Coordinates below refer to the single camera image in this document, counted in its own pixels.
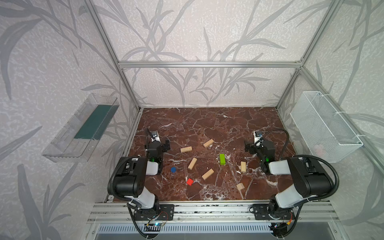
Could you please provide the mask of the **green block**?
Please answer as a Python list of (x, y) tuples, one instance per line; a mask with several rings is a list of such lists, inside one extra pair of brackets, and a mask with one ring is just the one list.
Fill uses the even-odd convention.
[(226, 165), (226, 156), (225, 156), (225, 154), (220, 154), (219, 155), (219, 159), (220, 159), (220, 165), (221, 166), (225, 166)]

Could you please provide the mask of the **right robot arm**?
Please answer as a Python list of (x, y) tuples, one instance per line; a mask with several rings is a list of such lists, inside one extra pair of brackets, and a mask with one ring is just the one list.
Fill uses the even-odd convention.
[(326, 199), (340, 186), (338, 173), (327, 161), (312, 155), (295, 155), (275, 160), (275, 146), (271, 141), (245, 141), (245, 151), (257, 155), (265, 174), (290, 175), (293, 184), (272, 196), (264, 207), (271, 219), (287, 217), (293, 208), (305, 203)]

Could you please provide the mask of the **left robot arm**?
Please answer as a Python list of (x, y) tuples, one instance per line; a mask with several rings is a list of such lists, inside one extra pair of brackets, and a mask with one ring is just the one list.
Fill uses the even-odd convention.
[(163, 170), (164, 153), (171, 149), (170, 141), (152, 141), (146, 145), (146, 156), (120, 158), (108, 183), (108, 193), (126, 201), (130, 210), (152, 213), (160, 211), (158, 197), (145, 187), (146, 176), (160, 175)]

